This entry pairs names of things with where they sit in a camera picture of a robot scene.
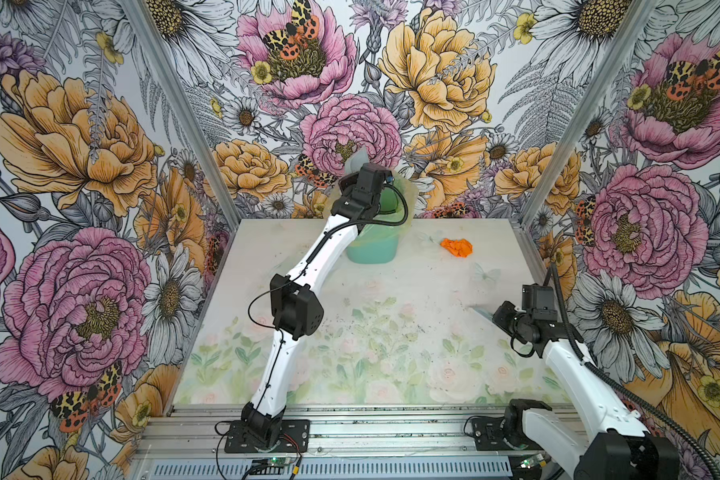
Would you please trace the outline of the grey-green plastic dustpan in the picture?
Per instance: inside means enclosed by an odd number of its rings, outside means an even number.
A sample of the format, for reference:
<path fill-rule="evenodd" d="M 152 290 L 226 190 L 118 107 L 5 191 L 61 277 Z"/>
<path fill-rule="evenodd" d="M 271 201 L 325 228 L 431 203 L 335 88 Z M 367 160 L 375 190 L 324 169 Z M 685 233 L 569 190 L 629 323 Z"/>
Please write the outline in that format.
<path fill-rule="evenodd" d="M 350 175 L 359 172 L 362 167 L 370 162 L 368 150 L 366 147 L 361 147 L 359 150 L 351 154 L 344 163 L 345 175 Z"/>

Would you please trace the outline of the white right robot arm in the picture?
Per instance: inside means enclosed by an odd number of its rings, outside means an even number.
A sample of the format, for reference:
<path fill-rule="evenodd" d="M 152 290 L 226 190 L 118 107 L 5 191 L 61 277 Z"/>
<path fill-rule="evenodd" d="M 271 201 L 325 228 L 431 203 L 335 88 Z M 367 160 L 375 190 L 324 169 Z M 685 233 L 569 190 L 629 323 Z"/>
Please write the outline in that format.
<path fill-rule="evenodd" d="M 653 435 L 609 378 L 597 374 L 582 336 L 559 313 L 555 290 L 532 284 L 523 286 L 519 306 L 503 302 L 493 322 L 552 370 L 585 432 L 576 434 L 542 401 L 513 399 L 501 423 L 503 440 L 516 448 L 540 447 L 573 479 L 678 478 L 676 447 Z"/>

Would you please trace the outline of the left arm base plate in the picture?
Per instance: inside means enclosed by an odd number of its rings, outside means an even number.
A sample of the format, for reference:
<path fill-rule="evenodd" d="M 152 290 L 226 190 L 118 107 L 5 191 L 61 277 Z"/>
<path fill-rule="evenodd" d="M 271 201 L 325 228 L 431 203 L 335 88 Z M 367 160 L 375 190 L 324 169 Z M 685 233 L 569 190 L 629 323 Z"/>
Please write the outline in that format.
<path fill-rule="evenodd" d="M 231 422 L 225 433 L 223 451 L 227 454 L 305 453 L 308 450 L 311 422 L 286 419 L 261 432 L 242 420 Z"/>

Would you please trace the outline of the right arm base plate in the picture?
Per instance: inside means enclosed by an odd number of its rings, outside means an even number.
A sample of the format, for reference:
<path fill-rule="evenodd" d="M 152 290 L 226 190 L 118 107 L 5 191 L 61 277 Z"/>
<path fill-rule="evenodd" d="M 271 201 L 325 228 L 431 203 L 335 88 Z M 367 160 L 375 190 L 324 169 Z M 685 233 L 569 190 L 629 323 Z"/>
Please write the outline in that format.
<path fill-rule="evenodd" d="M 503 417 L 470 417 L 464 424 L 464 433 L 473 440 L 477 451 L 542 451 L 520 427 Z"/>

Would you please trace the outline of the large orange paper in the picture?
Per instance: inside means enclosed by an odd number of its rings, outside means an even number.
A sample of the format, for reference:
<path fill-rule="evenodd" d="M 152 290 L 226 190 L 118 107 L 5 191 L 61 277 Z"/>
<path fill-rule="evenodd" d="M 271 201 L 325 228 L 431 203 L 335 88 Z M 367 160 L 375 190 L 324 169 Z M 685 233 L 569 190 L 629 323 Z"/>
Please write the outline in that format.
<path fill-rule="evenodd" d="M 473 253 L 473 245 L 466 239 L 443 239 L 440 246 L 458 258 L 467 258 Z"/>

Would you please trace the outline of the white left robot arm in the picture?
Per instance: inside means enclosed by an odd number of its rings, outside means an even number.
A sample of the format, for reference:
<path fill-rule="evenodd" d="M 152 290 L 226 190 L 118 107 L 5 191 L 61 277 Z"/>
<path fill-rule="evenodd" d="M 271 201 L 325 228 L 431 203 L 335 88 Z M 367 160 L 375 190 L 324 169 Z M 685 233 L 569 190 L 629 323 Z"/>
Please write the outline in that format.
<path fill-rule="evenodd" d="M 340 197 L 304 257 L 287 274 L 276 274 L 265 293 L 270 299 L 273 343 L 262 380 L 242 409 L 244 433 L 258 448 L 270 450 L 281 435 L 293 362 L 304 337 L 324 318 L 319 293 L 328 274 L 364 227 L 397 227 L 409 209 L 390 169 L 374 163 L 339 181 Z"/>

